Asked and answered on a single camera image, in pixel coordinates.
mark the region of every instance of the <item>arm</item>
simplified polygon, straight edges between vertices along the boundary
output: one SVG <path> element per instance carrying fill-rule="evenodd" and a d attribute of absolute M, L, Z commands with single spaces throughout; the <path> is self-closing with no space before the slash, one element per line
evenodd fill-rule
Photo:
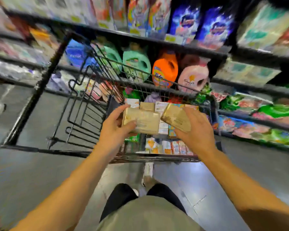
<path fill-rule="evenodd" d="M 176 129 L 176 134 L 208 167 L 250 229 L 289 231 L 289 206 L 216 149 L 213 129 L 204 114 L 187 107 L 184 110 L 191 132 Z"/>
<path fill-rule="evenodd" d="M 106 166 L 136 126 L 135 122 L 129 122 L 118 127 L 121 123 L 118 118 L 127 107 L 122 105 L 110 114 L 92 153 L 12 231 L 72 231 L 76 227 Z"/>

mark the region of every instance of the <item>person's right hand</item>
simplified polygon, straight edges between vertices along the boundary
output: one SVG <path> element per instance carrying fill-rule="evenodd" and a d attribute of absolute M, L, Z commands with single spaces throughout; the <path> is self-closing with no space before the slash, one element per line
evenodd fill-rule
<path fill-rule="evenodd" d="M 214 133 L 206 115 L 189 107 L 183 110 L 189 118 L 191 131 L 185 133 L 175 128 L 176 135 L 200 158 L 213 154 L 216 151 Z"/>

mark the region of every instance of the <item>pink bottle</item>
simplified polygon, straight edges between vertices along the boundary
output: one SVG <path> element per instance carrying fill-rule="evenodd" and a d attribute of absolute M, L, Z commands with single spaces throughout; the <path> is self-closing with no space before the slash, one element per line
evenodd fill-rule
<path fill-rule="evenodd" d="M 209 70 L 207 63 L 210 61 L 208 58 L 201 58 L 199 65 L 186 67 L 178 80 L 178 84 L 190 87 L 194 90 L 201 91 L 204 85 L 208 82 Z M 179 86 L 179 90 L 189 94 L 196 94 L 196 91 Z"/>

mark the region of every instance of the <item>floor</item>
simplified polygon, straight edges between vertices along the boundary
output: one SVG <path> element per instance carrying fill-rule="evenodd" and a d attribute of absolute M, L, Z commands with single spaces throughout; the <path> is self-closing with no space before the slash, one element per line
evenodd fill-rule
<path fill-rule="evenodd" d="M 5 87 L 0 86 L 0 97 Z M 7 110 L 0 116 L 0 141 L 12 127 L 30 92 L 31 89 L 16 86 L 4 98 Z M 65 100 L 64 97 L 44 93 L 19 142 L 46 148 L 46 137 L 52 135 Z M 233 163 L 289 204 L 289 153 L 227 138 L 220 140 Z M 61 143 L 55 146 L 79 149 Z M 0 149 L 0 227 L 8 229 L 16 225 L 82 161 L 82 158 L 71 156 Z M 143 194 L 140 185 L 143 166 L 143 163 L 109 165 L 76 231 L 95 230 L 106 200 L 116 184 L 126 182 Z M 188 215 L 205 230 L 249 230 L 203 163 L 156 163 L 153 174 L 177 194 Z"/>

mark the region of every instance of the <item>hand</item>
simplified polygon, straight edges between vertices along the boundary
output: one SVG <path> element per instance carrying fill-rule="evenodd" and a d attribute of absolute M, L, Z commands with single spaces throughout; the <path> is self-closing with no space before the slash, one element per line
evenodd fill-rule
<path fill-rule="evenodd" d="M 120 127 L 122 123 L 121 113 L 129 107 L 130 105 L 125 104 L 116 108 L 103 123 L 100 139 L 96 146 L 112 158 L 118 153 L 126 138 L 136 135 L 130 133 L 136 128 L 136 121 L 131 121 Z"/>
<path fill-rule="evenodd" d="M 189 118 L 191 131 L 185 133 L 176 128 L 176 135 L 200 158 L 214 153 L 216 146 L 213 128 L 206 115 L 189 107 L 183 107 L 183 110 Z"/>

